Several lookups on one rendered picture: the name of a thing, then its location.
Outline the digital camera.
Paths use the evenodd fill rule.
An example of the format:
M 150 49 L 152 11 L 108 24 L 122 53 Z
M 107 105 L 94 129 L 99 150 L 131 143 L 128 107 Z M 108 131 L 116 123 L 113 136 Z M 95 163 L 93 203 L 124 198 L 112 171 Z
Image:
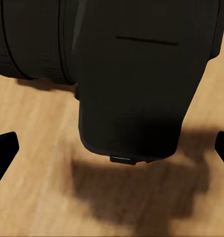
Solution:
M 162 160 L 224 34 L 224 0 L 0 0 L 0 75 L 74 85 L 84 147 Z

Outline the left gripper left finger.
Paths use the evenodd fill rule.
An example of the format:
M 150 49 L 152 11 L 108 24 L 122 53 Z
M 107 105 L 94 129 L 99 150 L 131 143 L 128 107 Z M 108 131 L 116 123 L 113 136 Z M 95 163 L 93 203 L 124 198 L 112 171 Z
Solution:
M 18 151 L 19 143 L 14 131 L 0 135 L 0 180 Z

